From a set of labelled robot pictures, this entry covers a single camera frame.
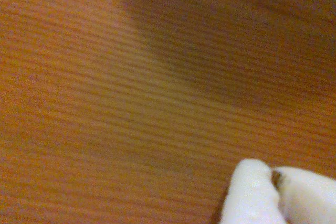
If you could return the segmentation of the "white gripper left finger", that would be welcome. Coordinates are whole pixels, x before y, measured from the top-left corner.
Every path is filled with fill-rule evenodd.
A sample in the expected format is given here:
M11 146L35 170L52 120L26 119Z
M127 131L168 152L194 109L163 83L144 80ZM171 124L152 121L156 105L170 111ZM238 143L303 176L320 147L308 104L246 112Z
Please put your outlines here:
M240 161L232 174L219 223L286 223L271 176L271 168L258 159Z

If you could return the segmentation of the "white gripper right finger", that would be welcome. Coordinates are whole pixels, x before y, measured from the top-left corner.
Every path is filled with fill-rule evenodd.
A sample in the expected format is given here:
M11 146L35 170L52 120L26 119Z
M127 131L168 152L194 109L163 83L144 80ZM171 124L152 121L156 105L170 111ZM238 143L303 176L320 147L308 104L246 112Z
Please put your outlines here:
M290 223L335 223L335 179L294 168L275 168L279 210Z

